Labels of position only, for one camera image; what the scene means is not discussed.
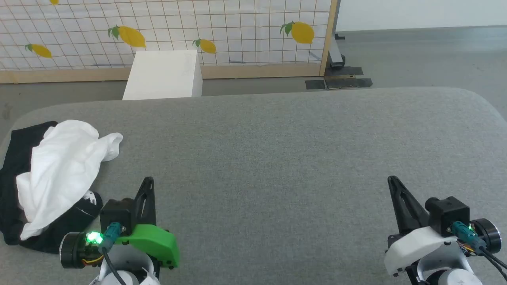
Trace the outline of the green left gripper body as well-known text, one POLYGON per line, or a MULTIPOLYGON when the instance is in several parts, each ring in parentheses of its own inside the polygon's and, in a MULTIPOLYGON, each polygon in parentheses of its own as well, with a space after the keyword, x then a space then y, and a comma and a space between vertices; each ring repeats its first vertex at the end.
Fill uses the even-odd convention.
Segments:
POLYGON ((180 252, 176 237, 155 225, 136 225, 130 235, 125 235, 121 225, 109 225, 103 232, 71 232, 63 238, 59 247, 62 267, 81 269, 96 267, 106 259, 107 251, 112 260, 112 249, 131 245, 134 249, 155 258, 161 267, 174 269, 179 267, 180 252))

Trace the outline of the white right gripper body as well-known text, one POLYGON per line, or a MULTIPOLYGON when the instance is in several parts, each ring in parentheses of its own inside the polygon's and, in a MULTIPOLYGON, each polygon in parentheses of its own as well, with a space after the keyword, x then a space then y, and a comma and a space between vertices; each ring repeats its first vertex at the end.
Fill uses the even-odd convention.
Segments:
POLYGON ((484 257, 498 271, 502 262, 502 238, 496 226, 482 218, 453 222, 442 236, 431 227, 419 228, 402 237, 391 236, 393 243, 385 254, 388 274, 397 277, 405 272, 409 277, 474 277, 469 257, 484 257))

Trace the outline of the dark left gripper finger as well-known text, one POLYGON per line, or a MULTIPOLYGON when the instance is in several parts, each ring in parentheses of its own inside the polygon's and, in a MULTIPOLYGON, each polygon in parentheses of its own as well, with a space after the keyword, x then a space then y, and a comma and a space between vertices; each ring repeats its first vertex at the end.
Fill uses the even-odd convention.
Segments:
POLYGON ((150 191, 150 177, 145 177, 138 189, 134 199, 134 213, 136 224, 140 224, 143 220, 143 212, 150 191))
POLYGON ((147 183, 145 188, 145 205, 143 208, 143 221, 146 224, 156 225, 156 207, 154 196, 154 179, 145 177, 147 183))

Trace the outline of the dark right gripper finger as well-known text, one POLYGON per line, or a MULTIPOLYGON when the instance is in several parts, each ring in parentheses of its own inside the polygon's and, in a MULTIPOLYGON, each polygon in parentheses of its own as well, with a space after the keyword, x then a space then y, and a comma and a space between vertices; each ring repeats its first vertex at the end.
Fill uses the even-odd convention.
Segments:
POLYGON ((405 201, 410 192, 397 176, 388 177, 388 186, 399 233, 406 235, 411 231, 412 225, 412 217, 405 201))
POLYGON ((429 225, 429 213, 411 194, 411 192, 410 194, 408 194, 408 197, 406 198, 405 201, 412 217, 411 231, 427 227, 429 225))

